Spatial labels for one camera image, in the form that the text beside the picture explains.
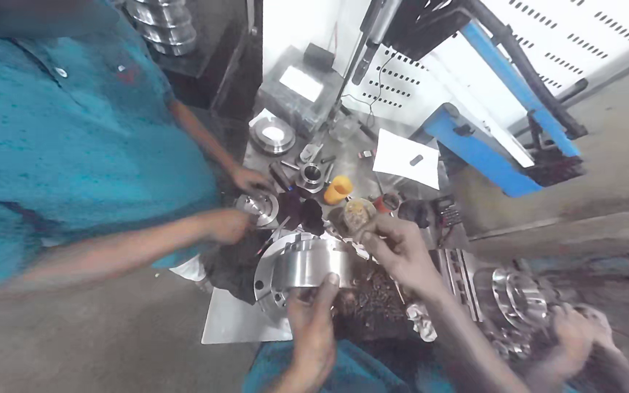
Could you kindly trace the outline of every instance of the bolt hole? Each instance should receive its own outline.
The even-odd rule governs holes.
[[[305,177],[315,182],[321,177],[321,171],[316,166],[308,166],[305,168]]]

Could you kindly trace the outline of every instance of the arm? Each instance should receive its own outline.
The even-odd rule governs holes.
[[[415,223],[379,215],[357,238],[393,278],[424,299],[439,343],[469,365],[483,390],[529,391],[445,288]]]
[[[594,364],[600,369],[607,382],[613,382],[622,392],[629,392],[629,362],[613,342],[613,329],[606,315],[587,304],[575,307],[589,321],[594,331],[594,343],[598,347],[598,356]]]
[[[620,392],[629,393],[629,362],[615,346],[603,348],[603,355],[595,357],[595,362],[603,376],[610,376]]]
[[[196,141],[208,154],[222,166],[232,180],[247,192],[270,191],[275,193],[273,185],[260,172],[247,169],[241,166],[232,156],[220,145],[215,137],[205,129],[205,126],[198,120],[190,109],[178,100],[169,103],[169,110],[173,114],[177,123],[188,135]]]
[[[0,298],[96,282],[147,266],[199,241],[235,243],[251,216],[214,210],[164,225],[91,238],[44,251],[32,268],[0,286]]]
[[[290,367],[267,393],[318,392],[336,363],[331,305],[339,292],[339,276],[330,273],[319,286],[313,304],[288,295],[288,321],[295,341]]]
[[[594,341],[590,322],[571,305],[555,306],[552,312],[558,344],[526,375],[526,383],[533,392],[561,393],[567,380],[583,369]]]

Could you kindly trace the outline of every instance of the black cable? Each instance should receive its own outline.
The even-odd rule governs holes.
[[[378,85],[379,89],[378,89],[378,92],[377,92],[377,96],[375,97],[374,100],[372,100],[371,102],[364,102],[364,101],[362,101],[360,99],[355,98],[351,94],[346,94],[346,95],[341,97],[341,98],[343,98],[343,97],[348,96],[348,97],[351,97],[351,99],[354,99],[355,101],[358,101],[358,102],[361,102],[361,103],[364,103],[364,104],[368,105],[368,107],[371,109],[370,113],[368,114],[368,117],[372,117],[372,126],[368,125],[368,119],[365,120],[365,126],[368,127],[368,128],[375,126],[375,114],[372,112],[372,104],[376,103],[378,101],[382,101],[382,97],[381,97],[381,95],[382,95],[382,80],[381,80],[382,79],[382,69],[385,68],[385,66],[387,66],[387,63],[389,63],[390,60],[392,60],[395,57],[395,55],[396,55],[396,53],[393,53],[392,56],[390,56],[390,58],[385,62],[385,64],[383,64],[380,67],[380,70],[377,73],[377,85]]]

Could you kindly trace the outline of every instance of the hand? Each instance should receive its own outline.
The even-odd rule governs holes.
[[[288,320],[295,341],[289,372],[305,387],[302,391],[317,391],[336,362],[331,304],[338,292],[339,276],[329,273],[319,286],[313,304],[298,298],[299,289],[292,290],[288,296]]]
[[[277,194],[273,184],[261,172],[238,166],[232,171],[231,175],[234,184],[249,195],[259,195],[265,192]]]
[[[552,326],[563,355],[563,365],[572,375],[583,368],[591,353],[594,329],[591,322],[568,303],[554,306]]]
[[[237,209],[213,210],[201,215],[209,228],[208,238],[221,244],[235,244],[256,225],[258,216]]]
[[[613,342],[613,329],[611,329],[611,325],[608,323],[608,317],[606,317],[604,313],[583,303],[577,304],[574,309],[579,311],[579,313],[590,322],[594,332],[594,343],[599,344],[606,350],[620,352]]]
[[[424,294],[444,290],[440,274],[414,222],[377,215],[358,232],[356,241],[400,284]]]

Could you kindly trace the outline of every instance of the white perforated panel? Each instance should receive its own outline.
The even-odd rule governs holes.
[[[529,60],[555,95],[615,59],[628,56],[629,1],[484,2],[512,27]],[[350,108],[368,112],[365,103],[375,100],[372,110],[376,116],[413,127],[444,102],[457,105],[464,115],[492,131],[506,130],[526,115],[460,34],[443,42],[419,63],[381,47],[361,85],[350,83],[345,94],[349,94],[344,100]]]

